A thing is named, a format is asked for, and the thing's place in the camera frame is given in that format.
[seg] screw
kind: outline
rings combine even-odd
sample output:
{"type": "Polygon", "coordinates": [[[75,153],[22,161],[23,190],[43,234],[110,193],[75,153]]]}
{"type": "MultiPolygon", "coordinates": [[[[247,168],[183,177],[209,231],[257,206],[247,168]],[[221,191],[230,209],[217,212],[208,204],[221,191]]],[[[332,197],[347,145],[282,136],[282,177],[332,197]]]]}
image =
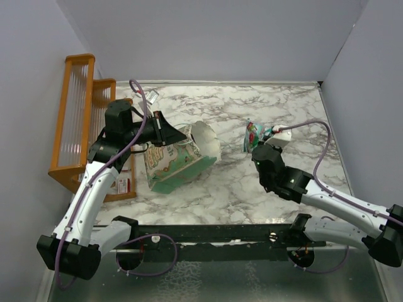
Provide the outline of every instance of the screw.
{"type": "Polygon", "coordinates": [[[160,236],[152,236],[151,237],[151,241],[154,242],[154,243],[158,243],[160,241],[160,239],[161,239],[160,236]]]}

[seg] orange plastic rack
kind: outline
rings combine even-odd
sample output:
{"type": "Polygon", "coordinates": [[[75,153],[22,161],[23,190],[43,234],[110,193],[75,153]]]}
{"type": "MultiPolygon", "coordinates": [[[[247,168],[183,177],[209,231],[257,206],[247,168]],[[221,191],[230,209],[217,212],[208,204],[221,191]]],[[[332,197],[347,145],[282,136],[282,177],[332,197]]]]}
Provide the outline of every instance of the orange plastic rack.
{"type": "MultiPolygon", "coordinates": [[[[48,174],[72,193],[76,193],[80,186],[80,175],[85,171],[88,148],[105,126],[106,107],[115,100],[116,81],[94,80],[94,64],[95,57],[90,53],[70,55],[65,59],[62,95],[48,174]]],[[[131,191],[107,194],[104,202],[136,197],[134,155],[128,162],[131,191]]]]}

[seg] white marble surface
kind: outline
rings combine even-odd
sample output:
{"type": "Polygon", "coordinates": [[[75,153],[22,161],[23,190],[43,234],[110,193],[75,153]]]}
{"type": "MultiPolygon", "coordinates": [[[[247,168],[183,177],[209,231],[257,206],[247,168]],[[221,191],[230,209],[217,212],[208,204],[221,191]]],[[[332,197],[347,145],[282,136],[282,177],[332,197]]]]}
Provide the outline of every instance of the white marble surface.
{"type": "MultiPolygon", "coordinates": [[[[171,194],[150,191],[143,156],[136,155],[137,197],[106,203],[98,224],[109,224],[123,215],[142,224],[229,224],[292,222],[298,213],[323,215],[303,204],[266,194],[259,185],[251,155],[242,153],[246,120],[271,125],[294,125],[312,118],[326,119],[319,92],[312,86],[166,86],[155,87],[160,94],[152,110],[161,110],[172,125],[202,120],[219,139],[238,148],[223,148],[222,160],[197,180],[171,194]]],[[[128,86],[118,86],[116,98],[133,96],[128,86]]],[[[286,146],[286,165],[312,172],[326,133],[320,126],[293,130],[286,146]]],[[[349,192],[338,151],[332,143],[318,176],[330,186],[349,192]]]]}

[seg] white wall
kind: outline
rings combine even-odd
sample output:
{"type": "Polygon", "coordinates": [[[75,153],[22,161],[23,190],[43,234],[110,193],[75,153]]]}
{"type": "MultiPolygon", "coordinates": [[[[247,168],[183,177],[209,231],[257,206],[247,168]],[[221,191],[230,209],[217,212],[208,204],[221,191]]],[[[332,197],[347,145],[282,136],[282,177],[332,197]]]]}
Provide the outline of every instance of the white wall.
{"type": "Polygon", "coordinates": [[[104,77],[322,81],[366,0],[57,0],[104,77]]]}
{"type": "Polygon", "coordinates": [[[402,1],[369,1],[322,87],[354,193],[387,207],[403,205],[402,16],[402,1]]]}
{"type": "Polygon", "coordinates": [[[0,40],[0,301],[34,301],[70,196],[47,175],[64,59],[87,51],[53,0],[1,1],[0,40]]]}

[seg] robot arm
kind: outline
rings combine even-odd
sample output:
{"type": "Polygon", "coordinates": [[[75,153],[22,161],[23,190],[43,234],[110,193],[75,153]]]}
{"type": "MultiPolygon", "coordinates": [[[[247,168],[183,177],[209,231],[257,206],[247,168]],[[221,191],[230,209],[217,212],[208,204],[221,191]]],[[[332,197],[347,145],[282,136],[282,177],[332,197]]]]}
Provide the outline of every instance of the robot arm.
{"type": "Polygon", "coordinates": [[[300,227],[300,231],[312,241],[324,240],[365,249],[381,263],[401,266],[403,231],[394,220],[403,222],[403,208],[396,204],[391,209],[370,204],[321,182],[331,192],[329,194],[311,174],[284,164],[282,147],[290,141],[291,133],[279,134],[281,136],[274,135],[252,152],[260,184],[266,192],[273,191],[285,200],[319,208],[346,221],[335,222],[302,215],[294,223],[300,227]],[[372,210],[374,215],[363,209],[372,210]]]}
{"type": "MultiPolygon", "coordinates": [[[[49,269],[55,269],[57,249],[63,242],[59,260],[60,272],[88,280],[96,272],[102,256],[130,238],[132,226],[125,221],[113,221],[104,230],[91,236],[96,215],[109,188],[130,157],[130,149],[97,175],[92,184],[89,180],[138,134],[141,122],[133,122],[131,111],[130,103],[124,99],[108,105],[105,128],[89,149],[86,171],[72,204],[52,236],[42,235],[38,240],[37,249],[49,269]]],[[[186,135],[173,128],[162,113],[156,111],[153,116],[148,117],[137,144],[151,142],[161,147],[182,140],[186,140],[186,135]]]]}

